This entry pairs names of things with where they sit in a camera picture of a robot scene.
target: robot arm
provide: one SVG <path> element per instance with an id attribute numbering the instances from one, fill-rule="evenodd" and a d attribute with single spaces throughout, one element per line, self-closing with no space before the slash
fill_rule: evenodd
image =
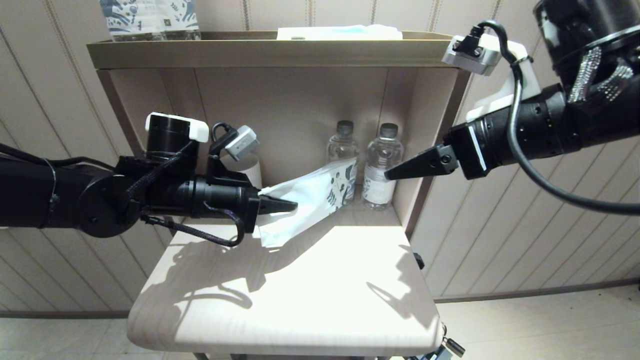
<path id="1" fill-rule="evenodd" d="M 465 177 L 476 179 L 518 162 L 534 182 L 561 200 L 640 215 L 636 204 L 597 202 L 558 189 L 528 161 L 640 133 L 640 4 L 542 0 L 534 14 L 563 84 L 540 90 L 521 45 L 508 42 L 496 22 L 480 23 L 467 37 L 452 40 L 443 61 L 488 75 L 500 53 L 513 77 L 500 93 L 470 111 L 468 122 L 452 127 L 443 143 L 390 169 L 387 177 L 447 175 L 459 162 Z M 493 28 L 498 37 L 484 35 L 484 27 Z M 505 94 L 509 87 L 514 91 Z"/>
<path id="2" fill-rule="evenodd" d="M 225 128 L 219 138 L 215 130 Z M 0 226 L 67 227 L 107 238 L 131 228 L 139 219 L 234 246 L 252 233 L 258 214 L 293 211 L 297 204 L 258 195 L 246 175 L 228 171 L 220 161 L 225 149 L 238 160 L 258 141 L 247 126 L 212 129 L 207 174 L 195 174 L 198 144 L 209 139 L 206 123 L 151 113 L 144 159 L 122 156 L 113 168 L 77 158 L 50 161 L 0 144 Z M 93 165 L 80 165 L 91 161 Z M 174 224 L 158 215 L 191 218 L 229 217 L 238 229 L 234 241 Z"/>

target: striped wall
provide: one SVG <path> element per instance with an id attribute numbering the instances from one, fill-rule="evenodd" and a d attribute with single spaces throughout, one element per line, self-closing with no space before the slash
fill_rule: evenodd
<path id="1" fill-rule="evenodd" d="M 209 31 L 375 22 L 457 34 L 492 17 L 527 46 L 544 85 L 557 81 L 531 15 L 535 0 L 195 1 Z M 0 142 L 48 158 L 115 163 L 131 153 L 86 52 L 108 38 L 97 1 L 2 1 L 0 31 Z M 502 64 L 474 77 L 463 108 L 496 91 L 507 71 Z M 630 139 L 536 164 L 582 195 L 637 200 L 637 153 Z M 640 277 L 639 237 L 637 219 L 561 204 L 504 167 L 477 181 L 461 172 L 436 179 L 412 244 L 433 295 L 459 297 Z M 0 230 L 0 311 L 127 310 L 170 238 L 143 224 L 110 239 Z"/>

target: white bag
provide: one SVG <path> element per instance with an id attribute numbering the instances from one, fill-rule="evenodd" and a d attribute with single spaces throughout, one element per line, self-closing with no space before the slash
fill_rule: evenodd
<path id="1" fill-rule="evenodd" d="M 297 179 L 264 188 L 260 195 L 269 195 L 298 203 L 296 211 L 258 215 L 263 247 L 281 247 L 294 236 L 342 207 L 349 180 L 355 177 L 356 158 L 334 161 Z"/>

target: bottle cap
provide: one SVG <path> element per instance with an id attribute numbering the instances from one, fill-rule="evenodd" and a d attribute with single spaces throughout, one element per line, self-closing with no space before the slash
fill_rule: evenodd
<path id="1" fill-rule="evenodd" d="M 380 137 L 395 139 L 398 135 L 398 125 L 386 122 L 380 126 Z"/>
<path id="2" fill-rule="evenodd" d="M 336 126 L 338 134 L 348 136 L 353 134 L 353 122 L 349 120 L 340 120 Z"/>

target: floor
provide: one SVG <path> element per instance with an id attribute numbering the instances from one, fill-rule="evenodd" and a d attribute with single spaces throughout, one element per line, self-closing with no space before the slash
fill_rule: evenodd
<path id="1" fill-rule="evenodd" d="M 637 286 L 439 304 L 448 336 L 474 359 L 640 359 Z M 126 320 L 0 318 L 1 360 L 194 360 L 127 340 Z M 212 354 L 212 359 L 228 359 Z"/>

